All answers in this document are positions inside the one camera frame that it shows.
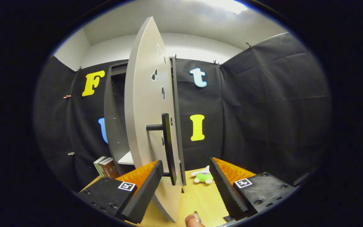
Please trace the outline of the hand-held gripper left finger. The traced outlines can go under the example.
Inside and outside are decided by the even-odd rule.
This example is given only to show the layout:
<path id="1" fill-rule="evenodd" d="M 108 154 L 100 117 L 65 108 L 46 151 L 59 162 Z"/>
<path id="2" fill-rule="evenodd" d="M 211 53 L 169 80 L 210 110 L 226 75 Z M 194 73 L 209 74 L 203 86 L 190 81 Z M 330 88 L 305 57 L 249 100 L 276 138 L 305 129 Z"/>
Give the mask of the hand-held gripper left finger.
<path id="1" fill-rule="evenodd" d="M 162 176 L 163 163 L 156 160 L 115 179 L 101 177 L 76 197 L 108 217 L 138 224 Z"/>

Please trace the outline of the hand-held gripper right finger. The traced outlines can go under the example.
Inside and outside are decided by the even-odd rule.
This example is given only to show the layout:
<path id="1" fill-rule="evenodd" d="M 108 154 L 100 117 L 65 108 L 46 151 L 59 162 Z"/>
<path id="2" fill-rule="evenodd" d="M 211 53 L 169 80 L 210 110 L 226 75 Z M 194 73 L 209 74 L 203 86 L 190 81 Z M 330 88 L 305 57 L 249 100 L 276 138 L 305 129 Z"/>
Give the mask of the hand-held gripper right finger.
<path id="1" fill-rule="evenodd" d="M 235 221 L 271 210 L 297 190 L 269 172 L 254 174 L 218 158 L 210 158 L 209 170 L 229 217 Z"/>

